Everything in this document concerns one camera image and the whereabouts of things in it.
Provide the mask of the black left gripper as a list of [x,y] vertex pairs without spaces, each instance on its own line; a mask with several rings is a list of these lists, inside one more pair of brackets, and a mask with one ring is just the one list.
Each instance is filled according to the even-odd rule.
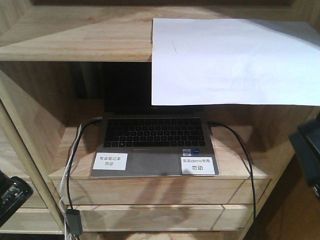
[[23,179],[0,172],[0,222],[5,223],[34,193]]

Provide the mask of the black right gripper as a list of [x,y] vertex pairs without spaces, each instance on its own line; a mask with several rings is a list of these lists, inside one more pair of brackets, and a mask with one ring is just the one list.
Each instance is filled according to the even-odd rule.
[[320,122],[312,119],[297,127],[289,136],[299,160],[306,184],[320,197]]

